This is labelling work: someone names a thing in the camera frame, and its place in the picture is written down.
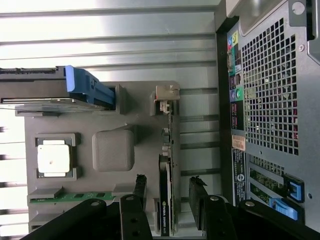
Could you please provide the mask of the dark grey PC case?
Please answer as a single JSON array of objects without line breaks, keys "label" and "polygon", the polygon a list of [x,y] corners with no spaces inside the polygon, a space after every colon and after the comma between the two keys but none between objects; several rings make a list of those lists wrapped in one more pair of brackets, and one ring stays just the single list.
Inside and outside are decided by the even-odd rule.
[{"label": "dark grey PC case", "polygon": [[320,232],[320,0],[221,0],[222,194]]}]

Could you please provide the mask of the silver CPU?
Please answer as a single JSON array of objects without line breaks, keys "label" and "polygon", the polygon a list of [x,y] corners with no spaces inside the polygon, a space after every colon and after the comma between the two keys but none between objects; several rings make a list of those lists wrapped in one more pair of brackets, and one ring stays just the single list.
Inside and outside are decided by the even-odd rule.
[{"label": "silver CPU", "polygon": [[44,140],[37,146],[38,172],[45,177],[65,177],[71,159],[71,146],[64,140]]}]

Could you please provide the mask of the hard disk in blue caddy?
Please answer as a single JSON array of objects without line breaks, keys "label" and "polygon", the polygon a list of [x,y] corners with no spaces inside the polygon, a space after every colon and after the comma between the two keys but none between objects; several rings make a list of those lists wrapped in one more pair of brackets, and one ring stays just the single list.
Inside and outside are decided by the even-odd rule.
[{"label": "hard disk in blue caddy", "polygon": [[0,109],[72,113],[113,111],[116,91],[82,68],[0,68]]}]

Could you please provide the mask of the grey parts rack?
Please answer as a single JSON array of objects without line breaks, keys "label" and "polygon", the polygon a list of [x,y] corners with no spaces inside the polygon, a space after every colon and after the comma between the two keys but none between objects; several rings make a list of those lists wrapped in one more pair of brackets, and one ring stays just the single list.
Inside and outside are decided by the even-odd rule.
[{"label": "grey parts rack", "polygon": [[[136,178],[147,178],[145,214],[151,234],[160,234],[159,154],[162,115],[150,116],[150,96],[157,85],[173,81],[108,82],[115,88],[115,110],[21,112],[24,117],[29,233],[83,201],[30,203],[59,193],[111,192],[113,201],[133,193]],[[64,140],[71,147],[66,176],[45,177],[38,171],[37,147],[44,140]]]}]

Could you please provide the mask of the bare green RAM stick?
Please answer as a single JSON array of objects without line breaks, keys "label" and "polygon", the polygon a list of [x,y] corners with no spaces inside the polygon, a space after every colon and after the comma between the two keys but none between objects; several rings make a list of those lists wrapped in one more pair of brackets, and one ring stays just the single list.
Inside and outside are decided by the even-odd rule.
[{"label": "bare green RAM stick", "polygon": [[50,203],[70,203],[70,202],[82,202],[88,199],[100,199],[104,201],[113,201],[114,196],[110,191],[105,192],[81,192],[81,193],[59,193],[54,197],[45,198],[31,198],[31,204],[50,204]]}]

